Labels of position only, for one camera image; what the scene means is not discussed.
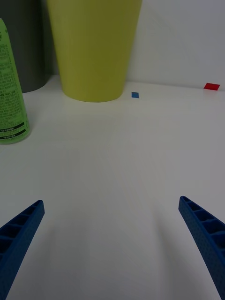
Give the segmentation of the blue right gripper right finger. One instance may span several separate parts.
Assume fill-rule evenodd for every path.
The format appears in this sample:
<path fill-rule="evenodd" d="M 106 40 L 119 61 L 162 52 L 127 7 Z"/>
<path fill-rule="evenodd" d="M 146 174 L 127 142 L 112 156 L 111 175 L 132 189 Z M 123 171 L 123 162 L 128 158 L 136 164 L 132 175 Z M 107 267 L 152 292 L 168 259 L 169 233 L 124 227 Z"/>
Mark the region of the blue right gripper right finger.
<path fill-rule="evenodd" d="M 183 217 L 220 298 L 225 299 L 225 224 L 185 196 L 179 200 Z"/>

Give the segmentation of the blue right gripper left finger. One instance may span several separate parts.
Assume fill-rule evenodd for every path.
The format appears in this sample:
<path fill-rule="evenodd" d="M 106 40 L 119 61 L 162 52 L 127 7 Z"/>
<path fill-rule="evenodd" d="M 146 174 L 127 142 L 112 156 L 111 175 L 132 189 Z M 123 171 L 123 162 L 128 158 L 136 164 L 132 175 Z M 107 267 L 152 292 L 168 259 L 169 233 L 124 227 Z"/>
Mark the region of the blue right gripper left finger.
<path fill-rule="evenodd" d="M 0 299 L 7 298 L 44 214 L 38 200 L 0 228 Z"/>

